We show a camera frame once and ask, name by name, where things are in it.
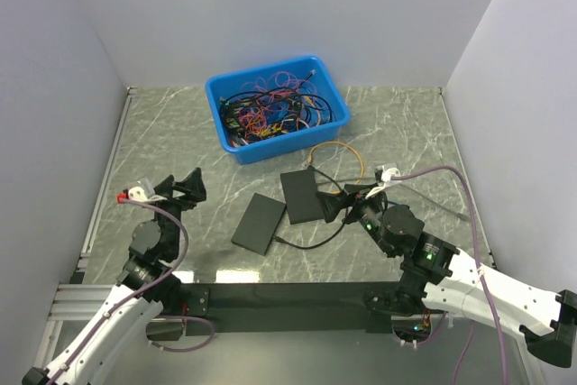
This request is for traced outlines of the black network switch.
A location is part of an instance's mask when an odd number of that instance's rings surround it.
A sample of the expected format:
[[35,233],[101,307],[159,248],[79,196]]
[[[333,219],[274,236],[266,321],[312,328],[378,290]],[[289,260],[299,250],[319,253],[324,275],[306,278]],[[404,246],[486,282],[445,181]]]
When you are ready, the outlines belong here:
[[318,187],[314,171],[291,171],[279,177],[291,225],[324,219],[321,204],[316,197]]

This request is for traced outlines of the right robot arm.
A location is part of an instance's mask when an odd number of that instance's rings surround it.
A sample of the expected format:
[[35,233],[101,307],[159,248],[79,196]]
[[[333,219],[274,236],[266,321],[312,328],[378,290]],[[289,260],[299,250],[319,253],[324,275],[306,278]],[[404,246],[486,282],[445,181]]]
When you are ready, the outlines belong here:
[[425,309],[464,316],[523,342],[542,362],[568,368],[576,339],[576,295],[538,289],[477,263],[464,250],[426,232],[406,205],[390,206],[384,192],[347,184],[316,197],[327,223],[349,211],[345,224],[359,224],[389,258],[399,257],[399,281],[386,294],[369,297],[376,311],[413,316]]

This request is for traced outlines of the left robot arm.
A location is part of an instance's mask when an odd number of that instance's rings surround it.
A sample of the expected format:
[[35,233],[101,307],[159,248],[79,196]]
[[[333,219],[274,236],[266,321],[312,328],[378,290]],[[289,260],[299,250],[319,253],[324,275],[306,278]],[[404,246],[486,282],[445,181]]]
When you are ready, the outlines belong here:
[[149,210],[152,217],[135,226],[128,259],[87,326],[46,367],[28,370],[24,384],[102,383],[106,364],[130,337],[185,303],[181,281],[174,274],[190,244],[181,217],[206,201],[202,170],[194,168],[181,181],[167,176],[157,186],[142,179],[119,193],[116,201]]

